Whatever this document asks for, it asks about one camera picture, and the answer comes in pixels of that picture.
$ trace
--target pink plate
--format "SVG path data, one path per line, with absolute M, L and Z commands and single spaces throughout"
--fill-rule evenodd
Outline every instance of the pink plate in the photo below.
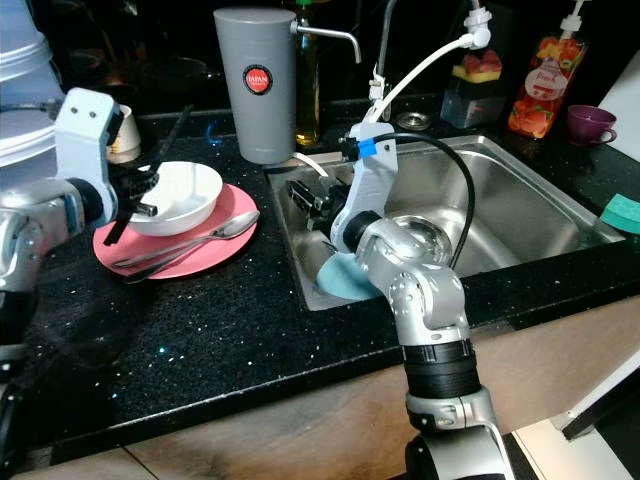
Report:
M 149 237 L 140 235 L 127 227 L 122 233 L 120 241 L 115 245 L 107 247 L 103 242 L 113 226 L 113 223 L 110 223 L 97 229 L 94 233 L 93 250 L 100 263 L 109 270 L 123 275 L 131 275 L 135 272 L 136 268 L 139 269 L 140 267 L 124 269 L 112 268 L 110 265 L 125 257 L 133 257 L 134 255 L 151 252 L 184 242 L 185 240 L 207 235 L 231 217 L 250 210 L 257 210 L 253 199 L 238 187 L 225 183 L 216 202 L 216 207 L 213 209 L 211 215 L 209 215 L 209 218 L 188 232 L 168 237 Z M 253 225 L 249 230 L 236 238 L 206 242 L 204 245 L 193 250 L 192 253 L 176 260 L 175 264 L 149 278 L 160 280 L 163 278 L 180 277 L 200 272 L 206 268 L 217 265 L 240 250 L 249 241 L 255 229 L 256 225 Z

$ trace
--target kitchen sink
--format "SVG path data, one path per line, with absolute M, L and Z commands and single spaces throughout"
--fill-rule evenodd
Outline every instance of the kitchen sink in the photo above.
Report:
M 469 236 L 455 268 L 460 277 L 622 240 L 590 211 L 575 202 L 513 155 L 484 136 L 444 140 L 462 157 L 476 188 L 476 210 Z M 351 163 L 339 153 L 315 155 L 329 175 L 350 184 Z M 288 197 L 286 182 L 312 186 L 317 173 L 299 164 L 266 171 L 295 266 L 295 276 L 310 310 L 352 303 L 322 291 L 315 277 L 333 250 L 319 231 L 306 229 L 306 217 Z M 398 174 L 386 215 L 417 215 L 442 228 L 452 245 L 465 221 L 467 189 L 456 164 L 425 143 L 398 146 Z

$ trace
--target purple cup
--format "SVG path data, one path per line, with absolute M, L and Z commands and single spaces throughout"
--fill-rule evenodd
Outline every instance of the purple cup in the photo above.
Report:
M 616 116 L 606 110 L 590 105 L 571 105 L 567 115 L 569 142 L 581 147 L 613 142 L 618 134 L 611 127 Z M 602 140 L 605 132 L 610 138 Z

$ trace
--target green sponge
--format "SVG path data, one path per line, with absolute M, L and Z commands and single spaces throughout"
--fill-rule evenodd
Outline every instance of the green sponge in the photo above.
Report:
M 600 219 L 618 230 L 640 234 L 640 203 L 616 193 Z

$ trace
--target small white cup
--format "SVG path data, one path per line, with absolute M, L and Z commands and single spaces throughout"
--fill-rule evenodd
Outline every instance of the small white cup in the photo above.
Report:
M 132 110 L 126 105 L 120 105 L 120 111 L 124 115 L 116 141 L 107 147 L 107 160 L 110 163 L 127 163 L 135 160 L 140 155 L 140 134 Z

